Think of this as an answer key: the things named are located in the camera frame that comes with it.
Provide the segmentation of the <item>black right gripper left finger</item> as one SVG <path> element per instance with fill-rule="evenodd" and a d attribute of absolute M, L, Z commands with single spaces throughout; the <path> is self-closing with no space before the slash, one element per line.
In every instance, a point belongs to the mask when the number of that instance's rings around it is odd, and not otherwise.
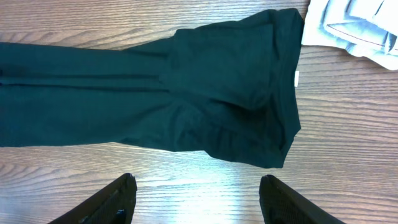
<path fill-rule="evenodd" d="M 49 224 L 131 224 L 136 194 L 135 177 L 125 173 Z"/>

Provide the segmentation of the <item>black t-shirt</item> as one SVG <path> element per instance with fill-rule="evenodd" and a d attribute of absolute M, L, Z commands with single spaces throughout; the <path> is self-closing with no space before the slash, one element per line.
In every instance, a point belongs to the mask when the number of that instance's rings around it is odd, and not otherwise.
<path fill-rule="evenodd" d="M 300 130 L 296 9 L 124 50 L 1 44 L 1 146 L 117 142 L 281 168 Z"/>

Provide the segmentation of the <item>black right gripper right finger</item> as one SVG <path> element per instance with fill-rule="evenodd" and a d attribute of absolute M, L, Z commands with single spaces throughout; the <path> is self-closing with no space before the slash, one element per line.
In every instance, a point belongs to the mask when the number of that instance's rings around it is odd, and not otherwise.
<path fill-rule="evenodd" d="M 259 202 L 266 224 L 344 224 L 273 175 L 261 178 Z"/>

